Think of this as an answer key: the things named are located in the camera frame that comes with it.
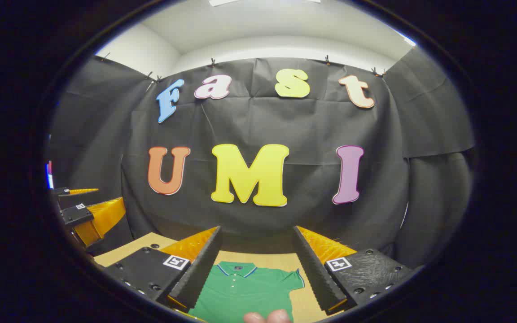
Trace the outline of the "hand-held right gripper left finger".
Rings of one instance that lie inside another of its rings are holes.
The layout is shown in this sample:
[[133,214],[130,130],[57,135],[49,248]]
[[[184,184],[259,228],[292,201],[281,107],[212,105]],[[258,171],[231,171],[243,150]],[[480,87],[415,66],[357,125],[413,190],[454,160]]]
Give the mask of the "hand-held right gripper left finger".
[[157,250],[142,247],[103,272],[142,298],[187,313],[201,294],[222,244],[220,226]]

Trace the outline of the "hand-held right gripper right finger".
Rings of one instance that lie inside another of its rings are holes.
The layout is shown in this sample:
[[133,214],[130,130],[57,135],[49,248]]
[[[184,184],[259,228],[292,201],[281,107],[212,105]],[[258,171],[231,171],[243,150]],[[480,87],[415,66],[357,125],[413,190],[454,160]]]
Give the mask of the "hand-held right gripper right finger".
[[300,226],[294,227],[293,239],[316,300],[328,315],[382,299],[415,274],[377,249],[355,251]]

